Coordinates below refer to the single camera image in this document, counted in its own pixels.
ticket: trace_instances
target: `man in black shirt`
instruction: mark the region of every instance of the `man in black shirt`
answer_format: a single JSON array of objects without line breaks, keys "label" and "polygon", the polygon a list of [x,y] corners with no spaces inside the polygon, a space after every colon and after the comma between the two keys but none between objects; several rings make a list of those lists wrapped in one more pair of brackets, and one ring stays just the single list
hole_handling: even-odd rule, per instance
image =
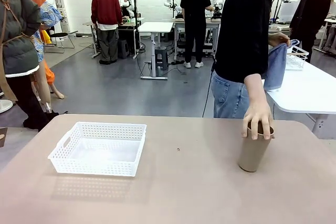
[{"label": "man in black shirt", "polygon": [[316,34],[328,15],[330,4],[330,0],[301,0],[290,24],[290,38],[301,41],[302,49],[309,53],[307,62],[311,60]]},{"label": "man in black shirt", "polygon": [[226,0],[212,79],[214,117],[244,118],[243,137],[251,122],[254,139],[259,121],[269,139],[273,120],[261,82],[268,68],[268,45],[289,44],[282,33],[268,35],[271,2]]},{"label": "man in black shirt", "polygon": [[205,10],[213,12],[210,0],[181,0],[182,14],[185,20],[185,62],[186,68],[191,68],[191,54],[196,42],[196,65],[195,68],[203,66],[202,55],[206,33]]}]

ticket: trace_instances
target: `basket handle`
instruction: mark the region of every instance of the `basket handle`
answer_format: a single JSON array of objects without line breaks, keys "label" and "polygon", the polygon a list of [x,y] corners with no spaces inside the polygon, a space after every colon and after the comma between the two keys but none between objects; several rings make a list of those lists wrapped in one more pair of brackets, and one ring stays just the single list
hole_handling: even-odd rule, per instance
[{"label": "basket handle", "polygon": [[69,139],[70,135],[71,135],[71,131],[68,131],[67,133],[65,133],[64,136],[61,138],[61,140],[57,143],[56,146],[65,148],[64,144]]}]

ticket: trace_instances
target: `red sweater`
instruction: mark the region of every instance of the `red sweater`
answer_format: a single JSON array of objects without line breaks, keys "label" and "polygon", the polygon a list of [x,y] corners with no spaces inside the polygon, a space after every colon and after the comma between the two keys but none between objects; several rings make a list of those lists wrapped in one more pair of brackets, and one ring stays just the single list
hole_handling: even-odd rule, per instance
[{"label": "red sweater", "polygon": [[122,23],[119,0],[92,0],[91,20],[102,25]]}]

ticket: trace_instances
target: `gray puffer jacket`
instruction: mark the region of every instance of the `gray puffer jacket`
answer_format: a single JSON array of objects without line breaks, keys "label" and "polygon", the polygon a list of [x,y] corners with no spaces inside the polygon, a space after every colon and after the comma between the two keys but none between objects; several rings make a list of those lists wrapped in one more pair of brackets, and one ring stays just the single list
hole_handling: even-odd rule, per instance
[{"label": "gray puffer jacket", "polygon": [[[32,0],[10,0],[10,8],[21,23],[15,20],[13,14],[7,11],[6,33],[4,42],[21,35],[33,35],[40,27],[40,9]],[[0,33],[4,22],[5,6],[0,2]],[[26,73],[37,68],[38,58],[34,44],[30,38],[21,37],[4,45],[3,64],[6,77],[11,74]]]}]

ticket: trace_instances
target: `white sneaker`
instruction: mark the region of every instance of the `white sneaker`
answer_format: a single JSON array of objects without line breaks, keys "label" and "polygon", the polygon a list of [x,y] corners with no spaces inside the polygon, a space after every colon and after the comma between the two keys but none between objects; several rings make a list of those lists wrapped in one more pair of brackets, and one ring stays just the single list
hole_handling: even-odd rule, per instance
[{"label": "white sneaker", "polygon": [[184,62],[184,67],[185,67],[185,68],[191,68],[191,64],[190,64],[190,62],[189,62],[189,63]]},{"label": "white sneaker", "polygon": [[195,68],[201,68],[202,66],[204,66],[203,62],[196,62]]}]

